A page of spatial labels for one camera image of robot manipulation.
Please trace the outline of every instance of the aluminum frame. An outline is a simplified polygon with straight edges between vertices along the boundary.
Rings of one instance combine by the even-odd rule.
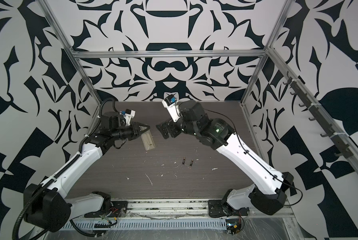
[[[262,71],[264,64],[267,61],[267,58],[268,58],[268,55],[264,55],[263,57],[260,58],[258,64],[256,65],[255,70],[253,71],[253,74],[249,80],[249,84],[247,85],[247,88],[243,93],[242,99],[240,100],[240,103],[242,105],[246,102],[248,96],[250,95],[250,93],[253,89],[253,86],[255,85],[256,81],[258,80],[260,71]]]
[[[72,51],[75,58],[159,58],[159,57],[239,57],[264,56],[262,49],[176,50],[176,51]]]
[[[73,56],[71,51],[71,45],[68,42],[66,35],[64,31],[62,30],[59,22],[57,21],[55,15],[53,14],[50,5],[48,4],[47,0],[36,0],[36,2],[39,4],[40,9],[42,10],[45,18],[47,19],[47,22],[55,32],[57,39],[61,43],[62,47],[67,53],[68,58],[71,60],[72,64],[76,68],[76,70],[79,72],[83,82],[88,88],[89,93],[94,98],[95,102],[99,105],[101,103],[101,99],[96,92],[94,85],[92,85],[91,80],[88,78],[87,74],[85,73],[82,65],[79,63],[78,60]]]
[[[283,61],[282,57],[278,54],[278,52],[273,48],[268,48],[266,53],[270,57],[270,59],[274,62],[275,66],[281,71],[283,76],[288,79],[291,77],[296,80],[297,86],[306,93],[306,97],[313,104],[319,105],[319,111],[322,116],[325,118],[326,122],[331,124],[332,129],[335,131],[334,134],[339,136],[343,142],[349,145],[350,151],[354,154],[353,156],[347,158],[349,164],[354,168],[355,172],[358,174],[358,147],[352,141],[350,136],[337,124],[337,122],[330,116],[330,114],[325,110],[325,108],[320,104],[320,102],[314,97],[314,95],[310,92],[310,90],[305,86],[305,84],[300,81],[297,75],[292,71],[292,69]]]
[[[304,240],[303,234],[295,218],[285,217],[283,223],[290,240]]]
[[[251,134],[252,141],[253,141],[253,144],[257,150],[258,156],[260,156],[263,160],[265,160],[267,163],[269,163],[268,159],[265,158],[266,155],[263,153],[263,149],[260,146],[259,141],[256,137],[255,131],[253,129],[253,124],[251,123],[251,120],[250,120],[250,114],[249,114],[249,111],[247,110],[246,105],[241,105],[240,107],[242,108],[243,116],[244,116],[244,119],[246,120],[246,124],[247,124],[249,132]]]
[[[273,30],[271,31],[270,34],[270,38],[268,39],[266,46],[264,47],[264,51],[265,51],[265,55],[261,58],[261,60],[259,60],[258,65],[256,65],[255,70],[253,75],[251,76],[250,80],[249,80],[249,84],[246,88],[246,90],[243,93],[242,99],[240,100],[240,103],[243,105],[245,103],[245,101],[247,100],[248,96],[250,95],[252,88],[254,86],[254,84],[256,83],[259,73],[260,71],[262,71],[264,64],[267,61],[267,52],[266,50],[269,47],[272,47],[274,42],[276,41],[276,39],[279,36],[279,32],[281,31],[284,23],[287,20],[287,15],[290,12],[290,9],[292,7],[292,4],[295,2],[296,0],[286,0],[283,4],[281,13],[278,16],[278,19],[276,20],[276,23],[273,27]]]

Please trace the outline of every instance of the dark wood grain tabletop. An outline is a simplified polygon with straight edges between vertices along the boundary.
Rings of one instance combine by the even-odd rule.
[[[202,102],[206,109],[229,116],[241,139],[256,151],[239,102]],[[155,125],[170,118],[160,102],[117,102],[119,111],[136,111],[134,121],[151,126],[156,148],[146,151],[141,138],[111,148],[76,182],[68,197],[102,191],[112,198],[212,198],[252,181],[228,158],[202,145],[194,136],[181,134],[165,140]],[[103,113],[112,111],[105,104]],[[208,113],[209,118],[223,118]]]

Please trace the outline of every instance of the cable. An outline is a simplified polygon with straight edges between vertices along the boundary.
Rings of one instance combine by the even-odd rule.
[[[27,210],[29,209],[29,207],[32,205],[32,203],[34,203],[38,198],[39,196],[43,193],[44,190],[47,189],[48,186],[51,185],[51,183],[53,183],[54,180],[51,179],[49,180],[46,184],[44,184],[33,196],[32,198],[25,204],[25,206],[23,207],[23,210],[20,212],[18,218],[16,219],[16,222],[13,226],[13,230],[12,230],[12,239],[13,240],[18,240],[19,239],[19,228],[20,228],[20,224],[21,224],[21,221],[23,220],[24,218],[24,214],[27,212]]]
[[[285,183],[285,182],[282,182],[281,180],[279,180],[279,179],[277,179],[277,178],[275,178],[275,179],[278,180],[278,181],[280,181],[281,183],[283,183],[283,184],[285,184],[285,185],[287,185],[287,186],[289,186],[289,187],[292,187],[292,188],[294,188],[295,190],[298,190],[298,191],[301,192],[301,198],[300,198],[296,203],[288,204],[288,205],[284,205],[284,206],[293,206],[293,205],[297,204],[298,202],[300,202],[300,201],[302,200],[302,198],[303,198],[303,192],[302,192],[299,188],[296,188],[295,186],[292,186],[292,185],[289,185],[289,184],[287,184],[287,183]]]
[[[122,143],[122,145],[120,145],[120,147],[115,146],[115,142],[114,142],[114,148],[120,149],[126,142],[127,142],[127,139]]]
[[[105,224],[101,224],[101,223],[96,223],[95,224],[95,227],[100,227],[100,228],[110,228],[112,226],[115,226],[117,223],[118,223],[118,220],[116,218],[115,219],[115,223],[111,223],[111,221],[109,222],[108,225],[105,225]]]
[[[72,219],[69,222],[71,223],[72,227],[75,228],[75,230],[78,233],[80,233],[81,235],[86,236],[86,237],[96,237],[97,236],[97,234],[95,234],[95,233],[87,233],[87,232],[82,231],[80,228],[78,228],[76,226],[76,224],[74,223],[74,221],[72,221]]]
[[[209,112],[212,112],[212,113],[220,114],[220,115],[222,115],[222,116],[228,118],[228,119],[230,120],[230,122],[232,123],[232,125],[234,126],[234,130],[235,130],[235,133],[236,133],[236,137],[238,138],[239,144],[240,144],[240,146],[243,148],[243,150],[245,151],[245,153],[248,154],[252,159],[254,159],[261,167],[263,167],[263,169],[266,170],[266,171],[273,177],[273,179],[276,179],[276,180],[280,181],[281,183],[283,183],[283,184],[285,184],[285,185],[287,185],[287,186],[289,186],[289,187],[292,187],[292,188],[294,188],[295,190],[298,190],[298,191],[301,192],[301,198],[300,198],[296,203],[289,204],[289,205],[284,205],[284,206],[293,206],[293,205],[299,203],[299,202],[302,200],[302,198],[303,198],[303,192],[302,192],[300,189],[298,189],[298,188],[296,188],[295,186],[292,186],[292,185],[290,185],[290,184],[288,184],[288,183],[285,183],[285,182],[279,180],[279,179],[278,179],[278,176],[273,175],[273,174],[272,174],[270,171],[268,171],[267,168],[265,168],[258,160],[256,160],[256,159],[249,153],[248,150],[244,149],[243,144],[240,142],[240,138],[239,138],[239,135],[238,135],[238,131],[236,131],[235,124],[234,124],[234,122],[231,120],[231,118],[227,117],[227,116],[224,115],[224,114],[215,112],[215,111],[211,111],[211,110],[208,110],[208,109],[205,109],[205,110],[206,110],[206,111],[209,111]]]
[[[43,231],[41,231],[40,233],[38,233],[35,237],[31,238],[31,239],[28,239],[28,240],[36,240],[38,239],[39,237],[43,236],[46,232],[48,232],[47,229],[44,229]]]
[[[99,116],[102,115],[102,110],[103,110],[103,106],[106,102],[108,101],[112,101],[112,108],[114,109],[115,112],[119,113],[118,110],[116,110],[115,108],[115,99],[114,98],[107,98],[105,99],[99,107]],[[98,120],[98,122],[96,123],[95,127],[92,129],[92,131],[90,132],[90,134],[88,134],[89,136],[94,133],[96,131],[96,129],[99,127],[100,125],[100,118]],[[84,141],[87,139],[88,137],[83,138],[83,140],[80,142],[79,144],[79,153],[77,154],[74,159],[72,159],[64,168],[62,168],[56,175],[54,175],[54,178],[57,179],[58,177],[61,176],[61,174],[63,174],[71,165],[73,165],[81,156],[81,152],[82,152],[82,146],[84,144]],[[13,240],[18,240],[19,239],[19,228],[21,225],[21,222],[24,218],[24,214],[28,211],[29,207],[40,197],[40,195],[54,182],[54,179],[49,180],[46,184],[44,184],[33,196],[32,198],[25,204],[25,206],[23,207],[23,210],[20,212],[18,218],[16,219],[16,222],[13,226],[13,230],[12,230],[12,239]],[[44,235],[46,232],[48,232],[47,229],[44,229],[43,231],[41,231],[39,234],[37,234],[35,237],[29,239],[29,240],[35,240],[38,239],[39,237],[41,237],[42,235]]]

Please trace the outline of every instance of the patterned backdrop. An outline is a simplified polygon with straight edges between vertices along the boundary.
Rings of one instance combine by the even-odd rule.
[[[11,239],[23,190],[55,173],[96,109],[34,0],[0,0],[0,239]],[[33,225],[23,222],[20,237]]]
[[[263,49],[284,0],[52,0],[78,51]],[[85,59],[100,97],[240,100],[257,57]]]
[[[358,145],[358,1],[297,0],[275,49]],[[283,82],[268,60],[247,100],[260,146],[303,191],[292,209],[305,236],[358,238],[358,175]]]
[[[52,0],[75,50],[263,49],[284,0]]]
[[[258,57],[95,58],[82,65],[101,99],[240,100]]]

